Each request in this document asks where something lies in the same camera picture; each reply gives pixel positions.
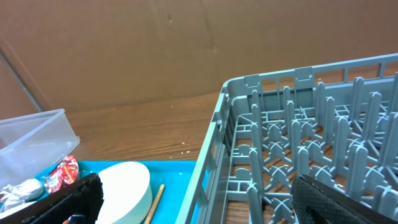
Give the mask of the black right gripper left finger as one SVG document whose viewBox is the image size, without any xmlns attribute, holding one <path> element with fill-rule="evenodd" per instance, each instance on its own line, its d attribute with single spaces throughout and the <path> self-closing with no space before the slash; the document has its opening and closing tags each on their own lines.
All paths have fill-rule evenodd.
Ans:
<svg viewBox="0 0 398 224">
<path fill-rule="evenodd" d="M 103 184 L 97 173 L 50 194 L 1 219 L 1 224 L 53 224 L 75 217 L 77 223 L 94 224 L 104 202 Z"/>
</svg>

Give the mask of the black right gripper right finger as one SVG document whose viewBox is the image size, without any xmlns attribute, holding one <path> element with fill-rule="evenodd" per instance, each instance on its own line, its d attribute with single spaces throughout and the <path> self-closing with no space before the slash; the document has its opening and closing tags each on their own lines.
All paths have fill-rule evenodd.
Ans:
<svg viewBox="0 0 398 224">
<path fill-rule="evenodd" d="M 290 193 L 300 224 L 397 223 L 308 175 L 296 175 Z"/>
</svg>

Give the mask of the red snack wrapper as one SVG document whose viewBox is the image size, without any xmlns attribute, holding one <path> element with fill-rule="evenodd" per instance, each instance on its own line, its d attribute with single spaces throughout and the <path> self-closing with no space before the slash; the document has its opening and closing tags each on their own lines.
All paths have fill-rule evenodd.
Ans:
<svg viewBox="0 0 398 224">
<path fill-rule="evenodd" d="M 54 170 L 49 173 L 49 176 L 44 177 L 44 186 L 49 194 L 53 194 L 79 178 L 78 161 L 73 155 L 69 155 L 57 164 Z"/>
</svg>

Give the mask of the white bowl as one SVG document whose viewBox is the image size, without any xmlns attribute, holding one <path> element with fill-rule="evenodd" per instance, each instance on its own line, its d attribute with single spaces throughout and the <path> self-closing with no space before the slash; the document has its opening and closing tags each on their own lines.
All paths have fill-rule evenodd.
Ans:
<svg viewBox="0 0 398 224">
<path fill-rule="evenodd" d="M 141 223 L 151 205 L 150 172 L 139 162 L 122 162 L 98 173 L 103 205 L 97 223 Z"/>
</svg>

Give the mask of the wooden chopstick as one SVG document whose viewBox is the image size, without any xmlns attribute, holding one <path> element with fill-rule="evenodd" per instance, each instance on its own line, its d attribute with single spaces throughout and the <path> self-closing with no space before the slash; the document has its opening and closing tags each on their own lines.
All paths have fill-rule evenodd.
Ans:
<svg viewBox="0 0 398 224">
<path fill-rule="evenodd" d="M 149 210 L 149 212 L 148 212 L 148 214 L 146 216 L 144 224 L 151 224 L 151 221 L 152 221 L 152 219 L 154 217 L 154 214 L 155 214 L 155 211 L 157 209 L 157 206 L 158 206 L 158 204 L 159 204 L 159 202 L 160 202 L 160 200 L 162 198 L 162 194 L 163 194 L 164 190 L 165 190 L 165 185 L 161 184 L 160 187 L 159 187 L 159 190 L 157 192 L 157 195 L 155 196 L 155 199 L 154 199 L 154 201 L 153 201 L 153 203 L 152 203 L 152 205 L 150 207 L 150 210 Z"/>
</svg>

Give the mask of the white tissue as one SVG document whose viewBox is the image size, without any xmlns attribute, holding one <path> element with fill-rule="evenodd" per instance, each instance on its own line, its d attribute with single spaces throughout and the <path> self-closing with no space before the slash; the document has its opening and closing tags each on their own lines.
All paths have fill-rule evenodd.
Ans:
<svg viewBox="0 0 398 224">
<path fill-rule="evenodd" d="M 39 198 L 44 193 L 43 184 L 28 179 L 19 185 L 7 185 L 1 189 L 1 213 Z"/>
</svg>

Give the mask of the white plate with food scraps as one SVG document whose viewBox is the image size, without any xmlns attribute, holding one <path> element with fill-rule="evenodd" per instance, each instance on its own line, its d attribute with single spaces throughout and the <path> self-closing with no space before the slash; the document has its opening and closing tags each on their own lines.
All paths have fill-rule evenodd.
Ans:
<svg viewBox="0 0 398 224">
<path fill-rule="evenodd" d="M 35 203 L 35 202 L 27 202 L 27 203 L 23 203 L 23 204 L 21 204 L 21 205 L 18 205 L 18 206 L 16 206 L 16 207 L 12 207 L 12 208 L 10 208 L 9 210 L 6 210 L 5 212 L 2 212 L 2 213 L 0 214 L 0 219 L 6 218 L 6 217 L 8 217 L 8 216 L 10 216 L 10 215 L 12 215 L 12 214 L 14 214 L 14 213 L 16 213 L 16 212 L 18 212 L 18 211 L 24 209 L 24 208 L 26 208 L 26 207 L 28 207 L 28 206 L 34 204 L 34 203 Z"/>
</svg>

